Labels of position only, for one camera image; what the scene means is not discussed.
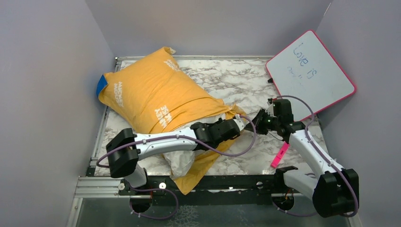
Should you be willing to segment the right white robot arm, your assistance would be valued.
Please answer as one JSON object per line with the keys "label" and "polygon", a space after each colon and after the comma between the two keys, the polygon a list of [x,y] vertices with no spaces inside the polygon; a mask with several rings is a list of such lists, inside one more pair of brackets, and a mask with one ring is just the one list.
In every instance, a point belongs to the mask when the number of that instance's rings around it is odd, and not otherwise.
{"label": "right white robot arm", "polygon": [[276,169],[273,187],[278,192],[294,189],[309,198],[323,218],[340,215],[353,217],[359,210],[359,177],[354,169],[345,169],[313,139],[309,125],[295,121],[290,99],[278,96],[268,109],[260,109],[245,129],[266,135],[275,131],[302,156],[312,170],[310,177],[294,166]]}

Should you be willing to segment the pink framed whiteboard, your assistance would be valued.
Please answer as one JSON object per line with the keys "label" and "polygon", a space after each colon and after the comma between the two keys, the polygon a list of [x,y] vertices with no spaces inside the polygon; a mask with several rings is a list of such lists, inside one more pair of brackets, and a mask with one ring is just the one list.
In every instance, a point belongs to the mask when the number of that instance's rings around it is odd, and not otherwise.
{"label": "pink framed whiteboard", "polygon": [[266,62],[278,93],[301,121],[353,95],[355,84],[317,36],[308,30]]}

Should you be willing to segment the pink marker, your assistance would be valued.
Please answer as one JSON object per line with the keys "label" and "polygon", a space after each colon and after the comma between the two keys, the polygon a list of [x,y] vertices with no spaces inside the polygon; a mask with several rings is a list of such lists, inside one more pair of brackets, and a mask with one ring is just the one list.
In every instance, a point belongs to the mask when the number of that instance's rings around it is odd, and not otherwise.
{"label": "pink marker", "polygon": [[278,167],[279,163],[281,162],[282,158],[284,157],[284,155],[287,152],[289,147],[290,147],[290,145],[287,144],[286,142],[284,142],[284,144],[280,148],[279,152],[277,153],[277,155],[275,156],[275,158],[271,162],[271,164],[270,164],[271,167],[273,167],[273,168],[277,168]]}

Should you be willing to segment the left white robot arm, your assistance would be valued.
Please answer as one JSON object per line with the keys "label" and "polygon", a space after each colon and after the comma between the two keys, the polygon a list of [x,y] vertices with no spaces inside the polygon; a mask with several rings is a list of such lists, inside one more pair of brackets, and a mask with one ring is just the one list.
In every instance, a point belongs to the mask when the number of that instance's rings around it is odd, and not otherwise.
{"label": "left white robot arm", "polygon": [[228,120],[220,118],[215,123],[196,122],[190,127],[159,134],[135,134],[126,128],[106,145],[110,176],[125,178],[135,193],[143,194],[149,182],[138,161],[174,151],[211,150],[235,139],[244,128],[238,116]]}

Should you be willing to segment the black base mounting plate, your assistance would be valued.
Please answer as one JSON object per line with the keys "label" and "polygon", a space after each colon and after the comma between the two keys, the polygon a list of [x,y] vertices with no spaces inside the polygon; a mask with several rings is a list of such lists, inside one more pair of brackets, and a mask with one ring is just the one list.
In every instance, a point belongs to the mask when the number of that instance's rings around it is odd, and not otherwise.
{"label": "black base mounting plate", "polygon": [[272,175],[207,175],[184,194],[169,177],[150,175],[147,183],[134,189],[126,179],[82,177],[78,194],[89,198],[128,199],[129,206],[142,213],[150,207],[209,205],[272,205],[290,209],[298,192],[279,186]]}

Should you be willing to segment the white pillow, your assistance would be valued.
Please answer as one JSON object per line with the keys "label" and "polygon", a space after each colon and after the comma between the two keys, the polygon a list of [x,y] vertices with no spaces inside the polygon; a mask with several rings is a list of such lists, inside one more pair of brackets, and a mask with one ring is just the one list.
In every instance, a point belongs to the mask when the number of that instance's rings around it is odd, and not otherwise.
{"label": "white pillow", "polygon": [[[186,127],[190,127],[196,122],[215,123],[219,120],[219,118],[224,120],[226,118],[226,115],[222,113],[216,116],[197,119],[195,121],[188,122],[187,124],[183,124],[175,130],[179,131]],[[197,157],[200,157],[200,155],[209,155],[209,154],[215,154],[215,152],[209,150],[174,151],[174,152],[164,153],[163,157],[171,167],[170,178],[175,180],[179,177],[184,177],[188,174],[190,168],[194,165],[195,159]]]}

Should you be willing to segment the yellow Mickey Mouse pillowcase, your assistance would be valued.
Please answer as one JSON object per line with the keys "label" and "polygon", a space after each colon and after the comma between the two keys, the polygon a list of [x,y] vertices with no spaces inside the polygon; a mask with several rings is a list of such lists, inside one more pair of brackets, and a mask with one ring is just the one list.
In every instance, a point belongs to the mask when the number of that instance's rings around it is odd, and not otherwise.
{"label": "yellow Mickey Mouse pillowcase", "polygon": [[[103,74],[96,86],[98,100],[127,121],[135,134],[172,132],[223,113],[225,120],[236,114],[244,117],[240,108],[212,97],[185,74],[173,54],[173,49],[162,47],[118,72]],[[215,154],[197,157],[188,174],[174,180],[179,190],[188,194],[234,141],[209,150]]]}

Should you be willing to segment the aluminium table frame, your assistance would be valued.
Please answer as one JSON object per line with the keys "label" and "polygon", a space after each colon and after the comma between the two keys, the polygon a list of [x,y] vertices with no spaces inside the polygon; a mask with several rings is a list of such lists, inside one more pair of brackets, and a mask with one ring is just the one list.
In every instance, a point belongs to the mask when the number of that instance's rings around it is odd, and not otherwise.
{"label": "aluminium table frame", "polygon": [[[270,56],[176,56],[181,69],[216,98],[236,104],[250,116],[278,94],[268,82],[265,64]],[[250,191],[203,191],[203,198],[217,198],[216,204],[201,205],[194,193],[180,196],[176,215],[168,220],[140,218],[131,213],[128,198],[117,193],[117,180],[95,163],[106,144],[128,123],[105,108],[86,176],[79,178],[69,227],[359,227],[359,216],[322,218],[309,216],[312,203],[295,195],[295,216],[274,206],[258,205]]]}

